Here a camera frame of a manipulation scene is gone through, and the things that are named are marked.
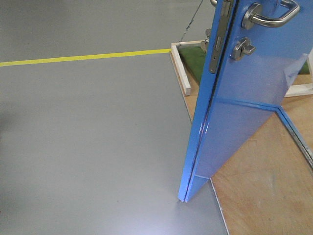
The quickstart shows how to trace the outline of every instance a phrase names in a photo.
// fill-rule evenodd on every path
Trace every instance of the door latch plate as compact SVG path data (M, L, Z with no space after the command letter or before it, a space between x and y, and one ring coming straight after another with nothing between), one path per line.
M220 14L219 26L214 41L213 52L209 64L209 72L216 73L218 62L221 57L223 43L227 32L228 22L231 16L231 9L234 4L234 0L223 0L222 10Z

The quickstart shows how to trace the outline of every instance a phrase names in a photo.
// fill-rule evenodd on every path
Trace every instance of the wooden frame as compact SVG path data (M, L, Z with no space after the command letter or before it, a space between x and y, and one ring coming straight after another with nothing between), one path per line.
M191 93L190 81L187 77L185 67L179 56L178 47L199 47L201 41L181 42L171 44L171 58L180 84L180 88L184 96L189 96Z
M179 80L180 88L184 96L189 96L191 93L190 81L187 77L185 67L179 56L178 47L199 47L201 41L181 42L171 44L171 58L175 67L175 72ZM312 83L292 85L287 91L285 97L293 97L300 95L313 94L313 49L308 56L308 65L311 74Z
M308 61L309 71L311 74L312 83L291 86L288 92L286 93L285 97L313 94L313 49L310 52L307 61Z

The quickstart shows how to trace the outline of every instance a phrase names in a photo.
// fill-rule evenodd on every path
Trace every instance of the green mat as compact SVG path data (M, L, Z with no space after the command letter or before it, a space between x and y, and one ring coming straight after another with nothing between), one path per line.
M178 48L180 57L188 70L192 73L196 82L200 84L203 66L205 62L205 53L201 47ZM310 73L308 63L306 62L300 73Z

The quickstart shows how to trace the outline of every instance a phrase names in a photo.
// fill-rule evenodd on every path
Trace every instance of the gray vinyl floor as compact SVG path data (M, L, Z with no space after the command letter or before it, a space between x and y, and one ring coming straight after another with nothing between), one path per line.
M0 61L169 48L201 0L1 0ZM214 7L203 1L185 40L202 40Z
M1 235L226 234L177 199L190 120L168 54L2 67Z
M0 61L169 48L199 3L3 0ZM0 235L226 234L210 184L177 199L190 126L167 54L1 67Z

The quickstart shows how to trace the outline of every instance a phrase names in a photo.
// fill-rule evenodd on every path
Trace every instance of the wooden platform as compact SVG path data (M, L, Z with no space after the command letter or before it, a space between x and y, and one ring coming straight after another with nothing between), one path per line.
M310 80L300 75L295 84ZM192 86L191 96L185 97L191 119L197 89ZM283 107L313 148L313 95L285 98ZM231 235L312 234L313 171L276 114L212 182Z

